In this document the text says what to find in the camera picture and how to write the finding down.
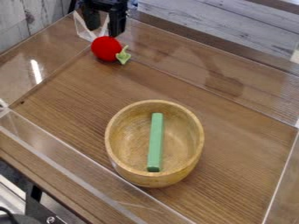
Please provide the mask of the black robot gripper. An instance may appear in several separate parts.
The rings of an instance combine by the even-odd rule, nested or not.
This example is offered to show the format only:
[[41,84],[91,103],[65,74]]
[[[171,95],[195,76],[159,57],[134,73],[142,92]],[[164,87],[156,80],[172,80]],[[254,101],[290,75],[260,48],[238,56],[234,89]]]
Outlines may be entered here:
[[118,37],[127,28],[127,2],[128,0],[80,0],[79,7],[81,9],[85,26],[91,31],[100,27],[99,11],[108,13],[108,35]]

